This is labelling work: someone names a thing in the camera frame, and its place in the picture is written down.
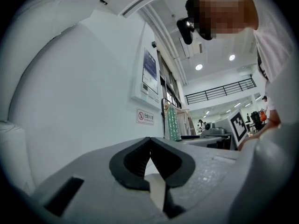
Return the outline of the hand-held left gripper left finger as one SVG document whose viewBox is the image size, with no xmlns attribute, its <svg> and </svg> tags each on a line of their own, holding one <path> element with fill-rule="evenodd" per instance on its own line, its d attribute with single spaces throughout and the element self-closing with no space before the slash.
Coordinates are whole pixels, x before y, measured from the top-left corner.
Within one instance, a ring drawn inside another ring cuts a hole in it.
<svg viewBox="0 0 299 224">
<path fill-rule="evenodd" d="M 145 170 L 149 137 L 90 151 L 44 180 L 32 194 L 66 224 L 161 224 Z"/>
</svg>

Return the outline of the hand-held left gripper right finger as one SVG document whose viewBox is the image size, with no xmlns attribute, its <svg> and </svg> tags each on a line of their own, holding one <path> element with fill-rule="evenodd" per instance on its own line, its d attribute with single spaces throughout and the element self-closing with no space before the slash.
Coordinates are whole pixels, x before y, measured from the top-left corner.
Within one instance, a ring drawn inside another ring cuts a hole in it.
<svg viewBox="0 0 299 224">
<path fill-rule="evenodd" d="M 223 185 L 237 151 L 151 138 L 150 156 L 166 184 L 165 211 L 150 224 L 229 224 L 235 192 Z"/>
</svg>

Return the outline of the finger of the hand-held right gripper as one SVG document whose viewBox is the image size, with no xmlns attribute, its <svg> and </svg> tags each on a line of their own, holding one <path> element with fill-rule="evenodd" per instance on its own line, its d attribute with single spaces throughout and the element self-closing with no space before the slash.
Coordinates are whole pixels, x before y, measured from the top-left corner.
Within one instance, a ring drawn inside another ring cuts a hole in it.
<svg viewBox="0 0 299 224">
<path fill-rule="evenodd" d="M 230 146 L 229 136 L 190 135 L 181 136 L 181 143 L 194 146 Z"/>
</svg>

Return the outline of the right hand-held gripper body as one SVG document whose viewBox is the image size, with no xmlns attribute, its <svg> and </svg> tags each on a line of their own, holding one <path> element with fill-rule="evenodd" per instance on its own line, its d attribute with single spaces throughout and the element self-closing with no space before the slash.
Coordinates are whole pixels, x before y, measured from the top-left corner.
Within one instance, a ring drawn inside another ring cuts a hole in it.
<svg viewBox="0 0 299 224">
<path fill-rule="evenodd" d="M 241 116 L 241 110 L 238 109 L 225 118 L 214 122 L 215 128 L 222 128 L 225 133 L 230 133 L 232 137 L 231 148 L 238 148 L 241 142 L 248 134 L 248 129 Z"/>
</svg>

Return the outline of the beige pan with black handle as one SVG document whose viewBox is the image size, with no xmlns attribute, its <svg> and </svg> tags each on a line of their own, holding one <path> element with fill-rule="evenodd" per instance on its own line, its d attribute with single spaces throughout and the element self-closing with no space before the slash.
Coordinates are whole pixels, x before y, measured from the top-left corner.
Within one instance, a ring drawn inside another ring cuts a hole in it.
<svg viewBox="0 0 299 224">
<path fill-rule="evenodd" d="M 166 183 L 160 174 L 147 176 L 150 185 L 150 198 L 160 211 L 164 209 Z"/>
</svg>

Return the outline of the person's right forearm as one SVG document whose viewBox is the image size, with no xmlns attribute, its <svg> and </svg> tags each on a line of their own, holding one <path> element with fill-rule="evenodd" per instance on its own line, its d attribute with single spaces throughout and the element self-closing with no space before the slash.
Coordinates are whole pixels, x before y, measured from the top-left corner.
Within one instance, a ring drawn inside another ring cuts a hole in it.
<svg viewBox="0 0 299 224">
<path fill-rule="evenodd" d="M 279 114 L 277 112 L 277 110 L 270 110 L 270 117 L 269 117 L 269 121 L 268 123 L 256 134 L 245 138 L 242 143 L 239 145 L 238 147 L 238 151 L 241 151 L 244 144 L 249 141 L 249 140 L 253 140 L 253 139 L 258 139 L 260 138 L 260 136 L 266 132 L 268 129 L 272 129 L 272 128 L 276 128 L 279 126 L 279 124 L 281 123 Z"/>
</svg>

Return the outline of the black office chair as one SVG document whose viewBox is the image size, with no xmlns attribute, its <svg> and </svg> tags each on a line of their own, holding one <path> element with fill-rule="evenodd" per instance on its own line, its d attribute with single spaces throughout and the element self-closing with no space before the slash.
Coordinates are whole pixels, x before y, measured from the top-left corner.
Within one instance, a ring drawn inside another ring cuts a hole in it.
<svg viewBox="0 0 299 224">
<path fill-rule="evenodd" d="M 251 113 L 251 119 L 254 123 L 254 127 L 257 131 L 260 131 L 262 129 L 262 122 L 260 120 L 260 116 L 259 116 L 259 113 L 254 111 Z"/>
</svg>

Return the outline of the black railing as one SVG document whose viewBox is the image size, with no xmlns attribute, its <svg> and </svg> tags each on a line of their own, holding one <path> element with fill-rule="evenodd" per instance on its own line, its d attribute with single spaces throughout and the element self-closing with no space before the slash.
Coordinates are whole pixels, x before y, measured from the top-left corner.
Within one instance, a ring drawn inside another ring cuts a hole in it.
<svg viewBox="0 0 299 224">
<path fill-rule="evenodd" d="M 238 82 L 233 82 L 227 85 L 185 95 L 185 99 L 187 104 L 191 105 L 243 92 L 255 87 L 256 83 L 253 78 L 247 78 Z"/>
</svg>

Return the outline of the white no-smoking sign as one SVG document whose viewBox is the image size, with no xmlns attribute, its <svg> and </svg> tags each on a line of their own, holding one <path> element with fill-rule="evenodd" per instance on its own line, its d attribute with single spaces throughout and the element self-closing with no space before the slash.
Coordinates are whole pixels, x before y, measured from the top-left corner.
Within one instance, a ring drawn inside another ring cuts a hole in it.
<svg viewBox="0 0 299 224">
<path fill-rule="evenodd" d="M 142 109 L 136 110 L 136 123 L 154 125 L 154 114 Z"/>
</svg>

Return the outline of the black-framed window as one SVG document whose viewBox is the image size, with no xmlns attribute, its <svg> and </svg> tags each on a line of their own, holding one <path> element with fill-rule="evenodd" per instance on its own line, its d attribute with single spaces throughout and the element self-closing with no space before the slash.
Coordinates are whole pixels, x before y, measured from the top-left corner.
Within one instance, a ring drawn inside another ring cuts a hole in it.
<svg viewBox="0 0 299 224">
<path fill-rule="evenodd" d="M 160 51 L 157 51 L 162 98 L 172 102 L 177 108 L 182 108 L 177 80 L 167 66 Z"/>
</svg>

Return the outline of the white floor plan sheet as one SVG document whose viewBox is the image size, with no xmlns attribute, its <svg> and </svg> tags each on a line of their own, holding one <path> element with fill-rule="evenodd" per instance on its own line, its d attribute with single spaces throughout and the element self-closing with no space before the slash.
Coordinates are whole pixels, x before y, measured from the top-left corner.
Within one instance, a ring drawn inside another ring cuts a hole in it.
<svg viewBox="0 0 299 224">
<path fill-rule="evenodd" d="M 157 80 L 145 68 L 143 68 L 142 81 L 148 85 L 157 84 Z"/>
</svg>

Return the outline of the person's white shirt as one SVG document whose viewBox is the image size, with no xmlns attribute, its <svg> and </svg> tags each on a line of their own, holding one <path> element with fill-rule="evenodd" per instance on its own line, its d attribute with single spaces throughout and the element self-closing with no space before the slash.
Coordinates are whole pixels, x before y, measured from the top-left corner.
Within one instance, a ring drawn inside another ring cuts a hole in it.
<svg viewBox="0 0 299 224">
<path fill-rule="evenodd" d="M 272 83 L 282 72 L 295 50 L 295 41 L 287 21 L 280 13 L 258 11 L 258 29 L 254 31 L 259 55 L 258 69 Z"/>
</svg>

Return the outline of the blue poster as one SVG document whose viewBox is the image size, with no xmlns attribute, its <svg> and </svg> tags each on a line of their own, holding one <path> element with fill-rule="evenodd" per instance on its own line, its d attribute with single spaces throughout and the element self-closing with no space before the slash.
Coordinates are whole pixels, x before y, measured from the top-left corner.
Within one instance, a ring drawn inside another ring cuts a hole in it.
<svg viewBox="0 0 299 224">
<path fill-rule="evenodd" d="M 144 61 L 143 67 L 150 73 L 155 79 L 157 78 L 156 61 L 147 49 L 144 49 Z"/>
</svg>

